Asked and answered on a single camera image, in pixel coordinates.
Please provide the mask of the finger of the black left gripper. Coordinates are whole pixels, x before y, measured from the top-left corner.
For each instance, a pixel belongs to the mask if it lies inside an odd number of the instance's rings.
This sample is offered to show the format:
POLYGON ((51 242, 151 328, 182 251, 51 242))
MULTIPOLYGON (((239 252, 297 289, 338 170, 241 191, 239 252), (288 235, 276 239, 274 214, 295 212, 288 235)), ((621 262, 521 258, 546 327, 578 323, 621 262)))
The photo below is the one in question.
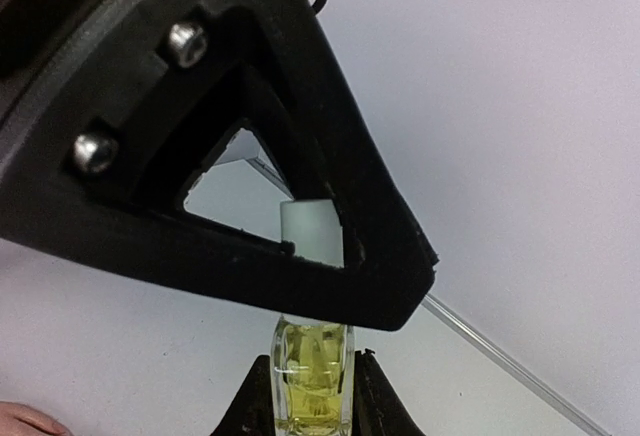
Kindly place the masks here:
POLYGON ((1 126, 1 235, 161 286, 390 331, 428 292, 437 261, 331 59, 176 71, 153 58, 139 82, 42 79, 1 126), (334 203, 343 268, 181 208, 240 123, 295 197, 334 203))
POLYGON ((396 189, 307 0, 206 0, 210 90, 184 125, 207 148, 186 195, 237 128, 254 130, 292 195, 327 200, 330 241, 344 262, 320 262, 295 239, 281 243, 208 222, 206 236, 146 236, 168 243, 194 276, 429 276, 437 257, 396 189))

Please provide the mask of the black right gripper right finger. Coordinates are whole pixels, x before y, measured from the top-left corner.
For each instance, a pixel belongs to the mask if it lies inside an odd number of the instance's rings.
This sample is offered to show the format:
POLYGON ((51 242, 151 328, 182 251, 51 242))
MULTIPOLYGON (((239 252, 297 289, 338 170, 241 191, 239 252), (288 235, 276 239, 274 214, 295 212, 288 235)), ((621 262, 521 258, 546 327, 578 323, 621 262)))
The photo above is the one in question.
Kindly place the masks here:
POLYGON ((355 353, 355 434, 424 436, 370 349, 355 353))

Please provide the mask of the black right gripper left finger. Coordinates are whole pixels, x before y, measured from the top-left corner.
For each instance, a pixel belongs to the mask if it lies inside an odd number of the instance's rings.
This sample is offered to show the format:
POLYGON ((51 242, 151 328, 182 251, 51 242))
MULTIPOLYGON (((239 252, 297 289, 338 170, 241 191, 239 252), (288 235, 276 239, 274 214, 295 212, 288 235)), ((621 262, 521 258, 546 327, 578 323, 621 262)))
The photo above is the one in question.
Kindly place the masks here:
POLYGON ((274 436, 269 357, 256 358, 212 436, 274 436))

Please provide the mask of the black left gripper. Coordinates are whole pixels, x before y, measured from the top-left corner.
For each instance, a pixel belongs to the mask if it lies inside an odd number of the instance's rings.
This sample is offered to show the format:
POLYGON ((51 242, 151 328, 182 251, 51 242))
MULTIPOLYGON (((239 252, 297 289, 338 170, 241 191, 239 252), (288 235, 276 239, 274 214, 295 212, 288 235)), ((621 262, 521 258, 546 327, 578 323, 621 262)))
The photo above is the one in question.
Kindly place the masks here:
POLYGON ((178 203, 207 145, 183 127, 210 61, 178 65, 173 25, 206 0, 103 0, 36 71, 1 126, 5 236, 206 236, 178 203))

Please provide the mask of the yellow nail polish bottle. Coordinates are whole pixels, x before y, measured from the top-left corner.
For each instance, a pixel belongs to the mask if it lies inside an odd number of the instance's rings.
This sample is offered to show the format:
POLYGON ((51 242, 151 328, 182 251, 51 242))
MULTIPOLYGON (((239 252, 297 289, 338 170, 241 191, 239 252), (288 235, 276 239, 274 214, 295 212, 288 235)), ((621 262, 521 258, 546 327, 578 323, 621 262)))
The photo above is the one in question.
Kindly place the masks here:
POLYGON ((354 369, 353 327, 282 315, 270 354, 275 433, 350 435, 354 369))

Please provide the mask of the bare human hand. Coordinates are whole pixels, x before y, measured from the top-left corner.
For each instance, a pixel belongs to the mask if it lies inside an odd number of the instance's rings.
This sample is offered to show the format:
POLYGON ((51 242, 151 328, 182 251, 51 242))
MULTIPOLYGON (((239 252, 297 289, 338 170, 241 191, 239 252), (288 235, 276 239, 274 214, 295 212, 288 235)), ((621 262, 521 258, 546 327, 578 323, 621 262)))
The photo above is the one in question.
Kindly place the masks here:
POLYGON ((28 405, 1 402, 1 436, 70 436, 55 418, 28 405))

